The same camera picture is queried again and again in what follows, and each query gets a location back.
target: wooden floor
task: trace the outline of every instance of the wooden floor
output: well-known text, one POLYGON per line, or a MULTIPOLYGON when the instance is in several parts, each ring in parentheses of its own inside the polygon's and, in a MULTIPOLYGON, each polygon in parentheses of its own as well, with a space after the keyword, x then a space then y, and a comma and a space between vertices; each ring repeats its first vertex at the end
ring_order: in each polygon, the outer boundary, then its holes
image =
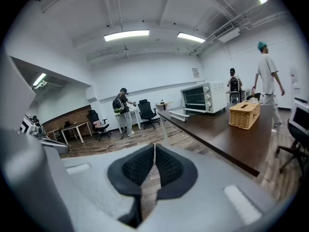
MULTIPOLYGON (((276 148, 278 145, 290 147, 293 142, 293 138, 290 136, 287 129, 287 120, 290 116, 290 112, 280 110, 279 113, 283 120, 283 124, 279 128, 276 128, 276 130, 282 134, 276 132, 272 133, 267 157, 265 161, 261 163, 261 173, 259 174, 259 176, 255 178, 244 172, 243 170, 239 169, 237 166, 234 166, 242 173, 247 175, 250 179, 262 186, 277 201, 281 201, 297 191, 299 183, 298 179, 301 175, 298 162, 296 160, 293 160, 284 169, 284 172, 282 174, 279 173, 280 166, 283 165, 283 163, 287 161, 287 159, 291 155, 285 151, 281 151, 278 157, 275 157, 276 148)), ((210 157, 219 158, 232 165, 229 161, 223 159, 221 156, 214 153, 211 149, 194 140, 172 124, 166 122, 166 127, 171 145, 182 147, 197 154, 207 154, 210 157)), ((130 137, 127 137, 125 135, 122 140, 119 140, 121 138, 121 134, 119 133, 119 131, 113 131, 110 139, 104 137, 102 138, 101 142, 95 140, 94 137, 83 138, 84 144, 82 144, 79 139, 71 141, 69 142, 70 152, 68 154, 61 155, 61 157, 67 158, 102 153, 106 154, 110 152, 106 149, 106 147, 112 142, 115 143, 110 147, 111 151, 125 150, 126 148, 129 148, 131 146, 144 143, 163 143, 164 137, 162 129, 159 125, 156 126, 156 129, 148 127, 145 130, 139 130, 137 126, 134 126, 133 130, 135 131, 134 135, 130 137)), ((143 197, 141 201, 142 215, 145 218, 149 215, 149 213, 155 206, 156 192, 158 189, 161 188, 159 173, 155 166, 152 168, 141 187, 143 192, 143 197)))

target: hand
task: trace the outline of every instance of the hand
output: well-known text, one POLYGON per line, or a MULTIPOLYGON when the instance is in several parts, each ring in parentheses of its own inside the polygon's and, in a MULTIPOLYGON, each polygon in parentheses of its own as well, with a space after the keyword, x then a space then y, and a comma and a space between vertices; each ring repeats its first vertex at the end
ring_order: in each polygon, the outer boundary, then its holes
POLYGON ((280 90, 281 90, 281 95, 284 95, 285 94, 284 89, 281 87, 280 90))

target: teal hair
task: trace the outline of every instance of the teal hair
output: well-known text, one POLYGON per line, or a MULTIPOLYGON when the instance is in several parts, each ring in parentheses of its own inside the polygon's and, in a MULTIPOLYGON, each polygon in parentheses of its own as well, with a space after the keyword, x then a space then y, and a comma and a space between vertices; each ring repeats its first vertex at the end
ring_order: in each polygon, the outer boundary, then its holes
POLYGON ((263 41, 260 41, 259 44, 257 45, 257 49, 259 49, 260 52, 262 52, 264 46, 267 46, 267 44, 263 41))

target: brick wall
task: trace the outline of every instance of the brick wall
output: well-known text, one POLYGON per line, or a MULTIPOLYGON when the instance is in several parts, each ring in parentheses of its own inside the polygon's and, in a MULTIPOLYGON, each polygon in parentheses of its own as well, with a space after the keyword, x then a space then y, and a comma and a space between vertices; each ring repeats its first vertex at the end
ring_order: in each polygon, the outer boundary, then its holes
MULTIPOLYGON (((85 106, 79 109, 76 109, 74 111, 71 111, 69 113, 63 114, 61 116, 58 116, 56 118, 53 118, 45 123, 43 123, 44 129, 47 132, 49 131, 53 131, 55 129, 59 129, 59 128, 64 128, 64 123, 66 121, 69 121, 71 123, 71 125, 73 125, 74 122, 80 123, 80 122, 85 122, 88 121, 87 119, 87 115, 88 115, 88 111, 91 110, 91 106, 85 106)), ((94 131, 92 130, 92 126, 89 123, 89 127, 91 129, 91 132, 94 133, 94 131)), ((79 128, 79 131, 81 133, 82 136, 86 136, 89 135, 89 130, 87 128, 87 125, 82 125, 79 128)), ((53 133, 50 134, 51 138, 54 139, 54 135, 53 133)), ((72 130, 70 130, 70 138, 74 138, 74 133, 72 130)))

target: table leg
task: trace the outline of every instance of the table leg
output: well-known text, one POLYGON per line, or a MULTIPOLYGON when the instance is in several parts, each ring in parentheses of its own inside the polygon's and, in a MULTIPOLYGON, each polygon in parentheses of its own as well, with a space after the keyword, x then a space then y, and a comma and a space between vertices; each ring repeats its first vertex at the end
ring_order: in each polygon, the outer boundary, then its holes
POLYGON ((82 138, 82 136, 81 136, 81 133, 79 132, 78 127, 76 127, 76 130, 77 130, 77 133, 78 133, 79 138, 81 139, 82 143, 84 143, 83 138, 82 138))
POLYGON ((122 134, 121 125, 120 125, 120 121, 119 121, 119 115, 115 115, 115 117, 116 117, 117 122, 118 122, 118 128, 119 128, 120 134, 122 134))
POLYGON ((164 135, 164 143, 169 145, 169 138, 168 138, 168 133, 167 133, 166 127, 165 127, 164 118, 161 117, 161 116, 160 116, 160 124, 161 124, 163 135, 164 135))
POLYGON ((75 133, 75 131, 74 131, 74 128, 72 128, 72 131, 73 131, 73 133, 74 133, 75 138, 77 139, 77 136, 76 136, 76 133, 75 133))
POLYGON ((140 129, 140 119, 137 113, 137 109, 135 110, 135 116, 136 116, 137 124, 139 125, 139 129, 140 129))
POLYGON ((64 141, 66 141, 66 144, 69 145, 69 144, 68 144, 68 141, 67 141, 67 139, 66 139, 66 136, 65 136, 64 133, 63 133, 63 131, 61 131, 61 132, 62 132, 62 136, 63 136, 63 138, 64 138, 64 141))
POLYGON ((53 131, 53 134, 54 134, 54 137, 55 137, 56 142, 58 142, 54 131, 53 131))
POLYGON ((90 130, 90 127, 89 127, 88 122, 87 122, 87 127, 88 127, 88 130, 89 130, 90 136, 92 136, 92 132, 91 132, 91 130, 90 130))

